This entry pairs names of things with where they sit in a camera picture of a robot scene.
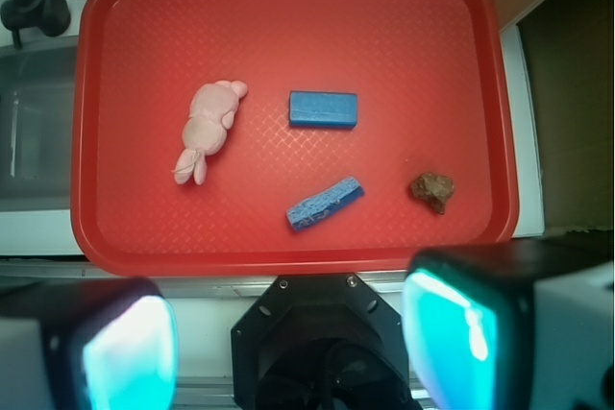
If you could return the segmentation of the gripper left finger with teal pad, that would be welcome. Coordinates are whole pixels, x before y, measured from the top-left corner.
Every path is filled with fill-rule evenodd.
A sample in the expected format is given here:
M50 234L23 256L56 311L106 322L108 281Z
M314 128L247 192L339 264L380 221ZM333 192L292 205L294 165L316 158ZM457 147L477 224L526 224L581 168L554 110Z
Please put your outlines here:
M4 409L169 409L178 361L173 308L149 279L1 290Z

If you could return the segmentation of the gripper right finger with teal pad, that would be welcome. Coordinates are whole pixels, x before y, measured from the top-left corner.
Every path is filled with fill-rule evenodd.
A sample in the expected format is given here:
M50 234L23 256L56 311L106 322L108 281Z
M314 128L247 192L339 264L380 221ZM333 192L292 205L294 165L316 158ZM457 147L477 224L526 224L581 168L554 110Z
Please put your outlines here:
M610 409L614 240L433 247L402 294L413 370L440 409Z

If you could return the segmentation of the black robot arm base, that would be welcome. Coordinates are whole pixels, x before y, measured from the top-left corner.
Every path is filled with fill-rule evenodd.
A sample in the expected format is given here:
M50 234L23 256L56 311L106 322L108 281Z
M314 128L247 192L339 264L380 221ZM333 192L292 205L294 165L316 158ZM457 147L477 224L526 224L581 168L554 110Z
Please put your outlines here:
M231 329L241 409L418 409L402 317L356 275L281 276Z

